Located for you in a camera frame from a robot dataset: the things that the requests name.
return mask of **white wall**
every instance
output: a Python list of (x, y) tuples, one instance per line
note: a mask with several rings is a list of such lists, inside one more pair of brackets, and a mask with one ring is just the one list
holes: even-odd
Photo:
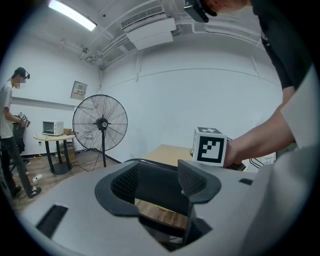
[[(42, 132), (42, 120), (63, 121), (65, 128), (72, 128), (75, 106), (81, 102), (70, 98), (74, 82), (88, 85), (86, 97), (94, 95), (100, 87), (99, 70), (64, 48), (26, 35), (17, 38), (8, 50), (0, 69), (1, 83), (18, 67), (30, 73), (24, 88), (12, 93), (11, 112), (23, 112), (31, 121), (24, 134), (23, 155), (45, 153), (44, 143), (39, 147), (34, 139)], [(76, 149), (81, 148), (76, 142)], [(50, 143), (50, 151), (56, 151), (55, 143)]]
[(138, 83), (132, 53), (107, 68), (99, 92), (117, 99), (127, 113), (124, 139), (107, 152), (121, 162), (160, 144), (191, 148), (197, 126), (236, 138), (281, 103), (279, 78), (267, 54), (238, 39), (182, 36), (143, 50), (140, 61)]

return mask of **man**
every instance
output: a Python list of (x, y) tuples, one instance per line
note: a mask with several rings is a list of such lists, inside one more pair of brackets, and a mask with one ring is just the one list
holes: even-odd
[(13, 160), (16, 166), (23, 189), (27, 196), (29, 198), (33, 198), (41, 192), (40, 187), (31, 186), (26, 174), (24, 162), (20, 156), (18, 146), (14, 138), (12, 122), (18, 123), (22, 127), (24, 127), (26, 124), (21, 118), (10, 113), (12, 89), (20, 89), (21, 84), (26, 83), (26, 74), (26, 70), (23, 67), (19, 67), (14, 71), (11, 79), (0, 87), (0, 141), (2, 147), (1, 161), (3, 176), (13, 198), (15, 198), (20, 192), (21, 187), (16, 187), (11, 175), (9, 169), (10, 158)]
[[(227, 143), (224, 167), (286, 148), (295, 138), (281, 114), (281, 109), (294, 95), (311, 65), (306, 47), (271, 0), (199, 1), (205, 12), (211, 16), (252, 6), (253, 13), (259, 17), (262, 44), (277, 71), (283, 92), (282, 103), (266, 122)], [(277, 12), (280, 18), (277, 16), (275, 19), (273, 12)]]

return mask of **air conditioner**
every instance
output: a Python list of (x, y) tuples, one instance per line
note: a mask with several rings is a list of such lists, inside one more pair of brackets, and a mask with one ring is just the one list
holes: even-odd
[(167, 17), (162, 5), (130, 17), (121, 27), (138, 50), (172, 42), (171, 31), (177, 29), (175, 19)]

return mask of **black pants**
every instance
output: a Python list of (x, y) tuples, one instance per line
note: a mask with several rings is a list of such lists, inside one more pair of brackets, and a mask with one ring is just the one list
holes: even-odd
[(12, 196), (16, 192), (16, 184), (10, 172), (10, 158), (13, 160), (17, 172), (19, 174), (23, 189), (27, 195), (32, 191), (32, 186), (26, 174), (25, 164), (20, 156), (18, 146), (15, 138), (2, 138), (1, 139), (1, 162), (3, 169), (3, 178)]

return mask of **forearm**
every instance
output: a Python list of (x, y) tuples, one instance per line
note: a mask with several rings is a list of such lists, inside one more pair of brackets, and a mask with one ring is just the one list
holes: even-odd
[(237, 151), (238, 160), (263, 157), (294, 142), (290, 128), (280, 112), (282, 106), (266, 122), (230, 142)]
[(4, 113), (4, 117), (7, 119), (7, 120), (9, 120), (9, 121), (11, 121), (11, 122), (15, 122), (15, 123), (20, 123), (20, 121), (21, 121), (21, 118), (20, 117), (16, 117), (16, 116), (14, 116), (13, 114), (11, 114), (9, 111), (6, 111), (5, 113)]

